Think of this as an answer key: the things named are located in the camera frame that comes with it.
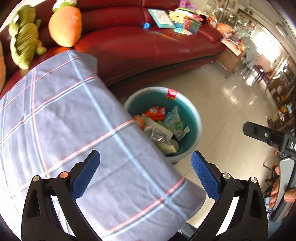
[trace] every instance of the colorful toy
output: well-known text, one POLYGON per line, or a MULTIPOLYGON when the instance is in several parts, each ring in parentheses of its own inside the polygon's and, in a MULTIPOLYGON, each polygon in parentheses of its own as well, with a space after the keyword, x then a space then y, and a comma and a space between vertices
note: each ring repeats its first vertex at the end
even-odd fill
POLYGON ((60 46, 72 47, 81 37, 82 16, 76 7, 66 6, 56 11, 48 23, 49 34, 60 46))
POLYGON ((196 10, 195 6, 192 5, 191 2, 189 2, 187 0, 181 0, 179 7, 188 8, 188 9, 193 10, 193 11, 196 10))
POLYGON ((286 108, 287 108, 287 111, 289 112, 289 114, 291 115, 292 114, 292 108, 290 105, 286 105, 286 108))
POLYGON ((185 13, 186 12, 169 11, 169 17, 173 21, 176 28, 183 28, 193 34, 197 33, 201 26, 199 19, 194 19, 190 16, 187 16, 185 13))
POLYGON ((55 13, 62 7, 71 6, 75 7, 77 4, 77 0, 57 0, 57 2, 52 7, 52 11, 55 13))
POLYGON ((177 8, 177 9, 175 9, 175 12, 183 13, 188 18, 190 18, 191 20, 193 20, 197 23, 200 23, 200 21, 203 21, 203 19, 201 18, 201 16, 199 14, 197 14, 196 12, 191 11, 189 9, 186 9, 186 8, 177 8))
POLYGON ((175 28, 174 32, 179 33, 179 34, 193 35, 193 33, 189 32, 188 30, 185 30, 183 28, 175 28))
POLYGON ((24 5, 12 17, 9 24, 10 51, 13 62, 21 69, 28 69, 35 53, 46 52, 39 40, 38 28, 41 20, 35 21, 36 11, 30 5, 24 5))
POLYGON ((150 23, 144 23, 143 28, 144 29, 149 29, 151 27, 150 23))

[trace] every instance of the white tile floor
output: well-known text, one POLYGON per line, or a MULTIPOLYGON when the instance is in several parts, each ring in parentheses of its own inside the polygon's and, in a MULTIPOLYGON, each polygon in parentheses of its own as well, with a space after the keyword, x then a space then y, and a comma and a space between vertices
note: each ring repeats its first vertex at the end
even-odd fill
MULTIPOLYGON (((225 70, 214 63, 161 81, 158 85, 177 90, 196 106, 202 120, 202 137, 196 149, 208 162, 236 179, 248 180, 255 176, 261 189, 265 190, 264 181, 270 172, 263 164, 269 167, 276 164, 274 148, 244 136, 242 126, 247 121, 267 126, 267 116, 275 118, 277 108, 270 93, 265 92, 263 81, 249 86, 240 75, 240 68, 226 80, 225 70)), ((175 167, 185 178, 201 186, 190 156, 180 160, 175 167)), ((202 209, 189 223, 198 227, 213 203, 207 197, 202 209)))

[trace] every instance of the human hand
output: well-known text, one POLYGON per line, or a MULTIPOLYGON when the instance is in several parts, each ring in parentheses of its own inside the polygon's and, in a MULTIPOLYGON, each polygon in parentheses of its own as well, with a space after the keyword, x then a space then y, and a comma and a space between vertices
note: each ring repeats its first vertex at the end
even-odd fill
MULTIPOLYGON (((276 171, 277 175, 280 174, 279 167, 276 167, 275 171, 276 171)), ((279 179, 274 183, 274 186, 272 188, 269 209, 272 209, 274 207, 276 200, 278 198, 278 195, 279 195, 279 179)), ((284 200, 289 203, 294 203, 296 200, 296 188, 288 190, 284 195, 284 200)))

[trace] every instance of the plaid blanket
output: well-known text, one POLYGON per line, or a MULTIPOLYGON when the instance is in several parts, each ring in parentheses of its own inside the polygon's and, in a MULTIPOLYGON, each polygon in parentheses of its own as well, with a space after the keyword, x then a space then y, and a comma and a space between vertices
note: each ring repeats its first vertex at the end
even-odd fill
POLYGON ((76 201, 93 229, 103 240, 166 241, 200 209, 205 192, 143 135, 96 68, 91 55, 63 52, 0 100, 0 213, 20 237, 32 177, 57 177, 96 149, 101 164, 76 201))

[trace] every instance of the green stuffed dinosaur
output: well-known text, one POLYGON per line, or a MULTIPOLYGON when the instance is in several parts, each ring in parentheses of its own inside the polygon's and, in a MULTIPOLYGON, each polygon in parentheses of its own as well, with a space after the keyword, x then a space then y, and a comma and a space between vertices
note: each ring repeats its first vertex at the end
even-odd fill
POLYGON ((9 24, 12 60, 21 69, 30 67, 35 53, 42 55, 46 52, 39 40, 38 28, 41 19, 35 21, 35 17, 35 8, 25 5, 18 10, 9 24))

